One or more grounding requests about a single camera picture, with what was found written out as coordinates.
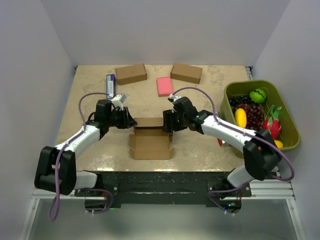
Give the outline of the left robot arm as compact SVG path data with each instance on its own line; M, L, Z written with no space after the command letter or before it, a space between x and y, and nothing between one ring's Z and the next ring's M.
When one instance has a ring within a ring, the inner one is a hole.
M104 184L98 180L96 173L77 171L77 158L101 140L110 128L129 129L136 125L137 122L120 100L99 100L93 120L86 121L76 134L63 143L46 146L40 151L34 186L58 195L86 189L92 196L99 196Z

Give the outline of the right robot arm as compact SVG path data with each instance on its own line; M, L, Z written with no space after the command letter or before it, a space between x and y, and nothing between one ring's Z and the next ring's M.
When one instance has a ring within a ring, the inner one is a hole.
M171 94L168 100L173 107L163 111L163 130L166 133L189 129L225 141L243 154L244 164L233 169L213 190L233 197L244 184L252 180L263 181L281 161L277 146L266 130L247 130L207 110L197 111L185 96Z

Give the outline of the brown cardboard box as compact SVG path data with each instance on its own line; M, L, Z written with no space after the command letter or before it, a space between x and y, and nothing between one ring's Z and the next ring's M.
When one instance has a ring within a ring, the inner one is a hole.
M135 160L170 160L174 155L172 135L163 131L162 117L137 117L129 135L129 154Z

